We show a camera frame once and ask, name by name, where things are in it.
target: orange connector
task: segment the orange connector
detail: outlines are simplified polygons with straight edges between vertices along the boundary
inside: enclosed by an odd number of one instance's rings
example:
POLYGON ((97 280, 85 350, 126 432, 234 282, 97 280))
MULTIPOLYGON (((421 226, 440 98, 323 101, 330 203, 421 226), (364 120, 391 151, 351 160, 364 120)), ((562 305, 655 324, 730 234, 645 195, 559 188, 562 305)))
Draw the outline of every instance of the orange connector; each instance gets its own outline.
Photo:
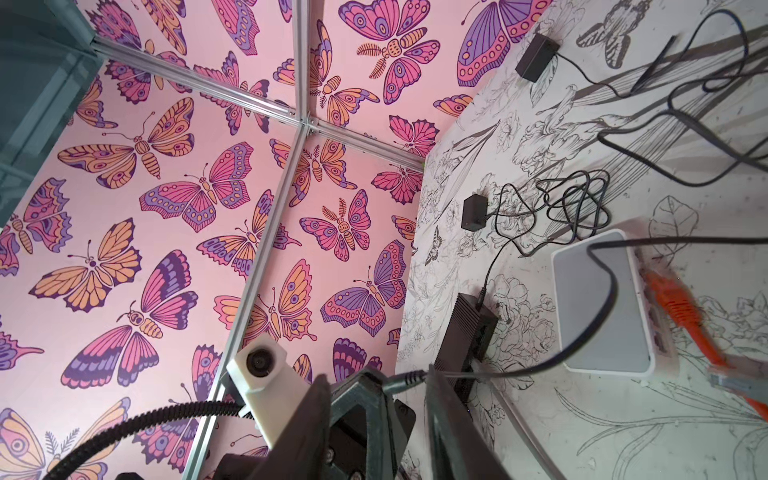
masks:
MULTIPOLYGON (((701 314, 688 289, 677 279, 661 276, 653 270, 646 270, 643 278, 653 290, 656 303, 679 327, 688 331, 690 338, 707 360, 712 365, 728 366, 725 355, 717 349, 712 339, 701 328, 701 314)), ((768 422, 768 406, 747 397, 744 399, 763 417, 763 420, 768 422)))

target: black power adapter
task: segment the black power adapter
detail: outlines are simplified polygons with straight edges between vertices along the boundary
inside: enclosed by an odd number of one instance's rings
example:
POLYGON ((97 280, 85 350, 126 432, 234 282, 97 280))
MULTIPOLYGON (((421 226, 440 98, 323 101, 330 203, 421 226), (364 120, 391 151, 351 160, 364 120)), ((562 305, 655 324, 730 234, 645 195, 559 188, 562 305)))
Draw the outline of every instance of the black power adapter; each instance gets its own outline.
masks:
POLYGON ((488 213, 488 198, 473 194, 464 200, 462 212, 462 228, 470 232, 476 232, 485 227, 488 213))
POLYGON ((537 33, 515 70, 525 80, 536 82, 559 48, 560 45, 557 42, 537 33))

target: gray panel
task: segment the gray panel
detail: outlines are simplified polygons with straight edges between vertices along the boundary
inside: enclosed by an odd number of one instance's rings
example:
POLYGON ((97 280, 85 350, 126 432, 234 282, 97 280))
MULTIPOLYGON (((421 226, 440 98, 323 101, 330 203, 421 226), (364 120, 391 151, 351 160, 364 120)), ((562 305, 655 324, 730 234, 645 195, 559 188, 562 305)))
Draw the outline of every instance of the gray panel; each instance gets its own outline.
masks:
MULTIPOLYGON (((561 250, 552 260, 562 344, 571 343, 594 319, 608 295, 609 276, 587 256, 587 244, 623 240, 618 232, 561 250)), ((645 321, 634 291, 627 250, 596 250, 619 282, 616 306, 597 334, 566 364, 572 369, 643 373, 650 366, 645 321)))

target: coiled cord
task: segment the coiled cord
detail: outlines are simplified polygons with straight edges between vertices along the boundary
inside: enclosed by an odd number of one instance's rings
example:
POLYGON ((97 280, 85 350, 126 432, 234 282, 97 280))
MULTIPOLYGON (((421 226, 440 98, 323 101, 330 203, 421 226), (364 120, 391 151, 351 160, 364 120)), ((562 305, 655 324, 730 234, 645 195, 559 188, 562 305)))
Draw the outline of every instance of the coiled cord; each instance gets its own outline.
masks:
POLYGON ((45 476, 44 480, 65 480, 86 460, 115 442, 136 435, 142 430, 161 423, 209 415, 237 416, 242 406, 232 402, 179 403, 142 413, 111 429, 104 430, 86 443, 72 450, 45 476))

